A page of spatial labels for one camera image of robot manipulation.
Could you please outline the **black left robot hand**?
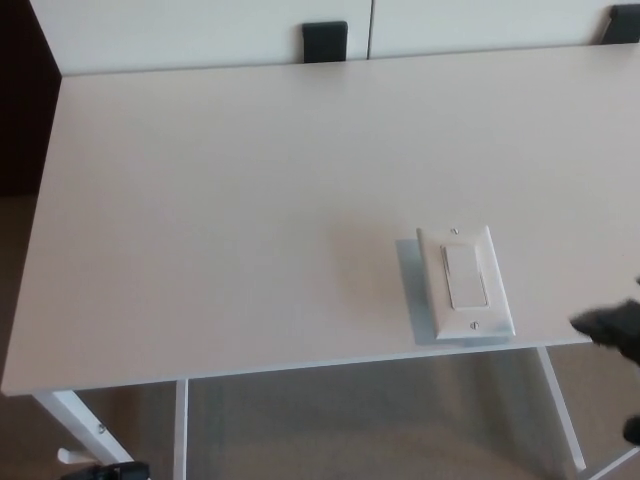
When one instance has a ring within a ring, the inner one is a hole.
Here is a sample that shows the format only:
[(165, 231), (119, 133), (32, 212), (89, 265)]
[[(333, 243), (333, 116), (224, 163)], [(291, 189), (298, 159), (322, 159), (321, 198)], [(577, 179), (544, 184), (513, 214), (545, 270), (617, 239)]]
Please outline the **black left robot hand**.
[(91, 465), (67, 473), (60, 480), (148, 480), (150, 466), (144, 462), (124, 462), (111, 465)]

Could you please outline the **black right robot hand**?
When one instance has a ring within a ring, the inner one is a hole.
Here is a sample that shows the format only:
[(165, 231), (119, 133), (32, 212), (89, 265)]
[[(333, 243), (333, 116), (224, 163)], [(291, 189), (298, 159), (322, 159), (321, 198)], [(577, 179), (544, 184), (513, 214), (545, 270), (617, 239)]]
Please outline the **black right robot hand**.
[(570, 325), (594, 344), (616, 350), (639, 366), (639, 301), (627, 299), (579, 313)]

